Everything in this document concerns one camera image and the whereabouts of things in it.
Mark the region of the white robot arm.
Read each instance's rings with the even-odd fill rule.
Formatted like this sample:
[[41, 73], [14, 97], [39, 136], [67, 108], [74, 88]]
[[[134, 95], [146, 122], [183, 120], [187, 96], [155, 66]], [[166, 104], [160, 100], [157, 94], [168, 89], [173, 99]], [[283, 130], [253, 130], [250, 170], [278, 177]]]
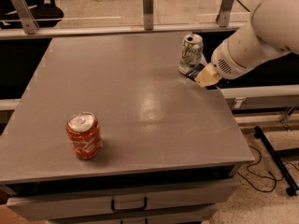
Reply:
[[259, 0], [250, 20], [214, 50], [195, 82], [208, 87], [236, 79], [289, 53], [299, 53], [299, 0]]

